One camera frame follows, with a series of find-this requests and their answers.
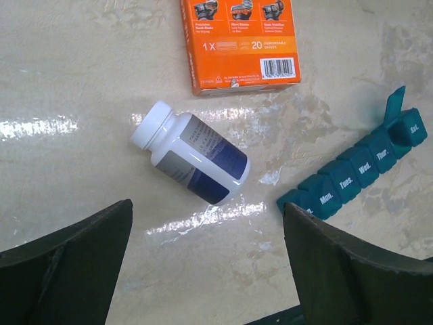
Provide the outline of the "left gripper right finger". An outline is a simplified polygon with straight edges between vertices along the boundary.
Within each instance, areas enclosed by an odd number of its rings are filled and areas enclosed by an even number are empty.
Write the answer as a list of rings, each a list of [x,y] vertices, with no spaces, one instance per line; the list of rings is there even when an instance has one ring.
[[[432,262],[340,230],[292,203],[286,248],[306,324],[431,324]]]

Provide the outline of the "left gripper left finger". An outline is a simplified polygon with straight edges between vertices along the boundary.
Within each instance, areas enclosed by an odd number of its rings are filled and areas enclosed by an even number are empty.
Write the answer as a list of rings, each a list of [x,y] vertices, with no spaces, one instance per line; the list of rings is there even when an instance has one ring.
[[[1,323],[105,324],[132,223],[121,200],[1,252]]]

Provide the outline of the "teal weekly pill organizer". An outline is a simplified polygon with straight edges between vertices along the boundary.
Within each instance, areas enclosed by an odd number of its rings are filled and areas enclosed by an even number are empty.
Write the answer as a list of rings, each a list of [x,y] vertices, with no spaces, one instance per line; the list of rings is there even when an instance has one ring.
[[[405,90],[402,86],[388,97],[381,125],[278,198],[279,211],[293,203],[326,220],[420,145],[428,133],[417,108],[402,109]]]

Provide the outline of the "white pill bottle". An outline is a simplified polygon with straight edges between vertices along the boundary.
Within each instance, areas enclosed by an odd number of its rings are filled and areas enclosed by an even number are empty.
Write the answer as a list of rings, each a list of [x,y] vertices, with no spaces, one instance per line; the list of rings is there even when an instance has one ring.
[[[131,141],[148,150],[157,170],[208,204],[221,206],[242,188],[250,159],[197,116],[156,102]]]

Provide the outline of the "orange razor box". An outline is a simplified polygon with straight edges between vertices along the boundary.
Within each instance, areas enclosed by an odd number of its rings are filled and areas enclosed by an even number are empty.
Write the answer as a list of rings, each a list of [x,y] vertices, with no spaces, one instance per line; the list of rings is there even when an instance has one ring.
[[[273,91],[301,82],[290,0],[179,4],[194,95]]]

